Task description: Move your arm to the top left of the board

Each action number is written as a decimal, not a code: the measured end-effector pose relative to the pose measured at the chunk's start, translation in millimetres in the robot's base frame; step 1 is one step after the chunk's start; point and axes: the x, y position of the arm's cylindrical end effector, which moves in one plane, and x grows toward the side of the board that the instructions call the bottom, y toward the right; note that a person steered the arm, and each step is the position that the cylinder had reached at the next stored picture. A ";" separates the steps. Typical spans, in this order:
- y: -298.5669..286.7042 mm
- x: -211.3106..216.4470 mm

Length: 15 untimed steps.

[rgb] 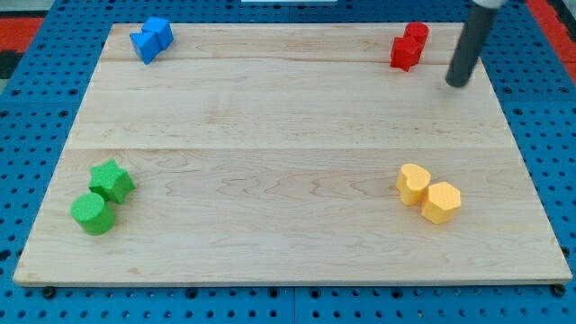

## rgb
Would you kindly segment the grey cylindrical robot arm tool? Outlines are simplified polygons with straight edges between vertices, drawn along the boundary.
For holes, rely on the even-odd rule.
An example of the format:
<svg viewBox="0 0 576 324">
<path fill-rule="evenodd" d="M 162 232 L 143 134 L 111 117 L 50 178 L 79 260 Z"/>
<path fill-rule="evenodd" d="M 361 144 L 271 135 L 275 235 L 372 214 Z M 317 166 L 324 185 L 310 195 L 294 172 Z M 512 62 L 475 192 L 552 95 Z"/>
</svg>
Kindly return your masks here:
<svg viewBox="0 0 576 324">
<path fill-rule="evenodd" d="M 454 55 L 445 75 L 454 88 L 468 85 L 500 8 L 506 0 L 472 0 Z"/>
</svg>

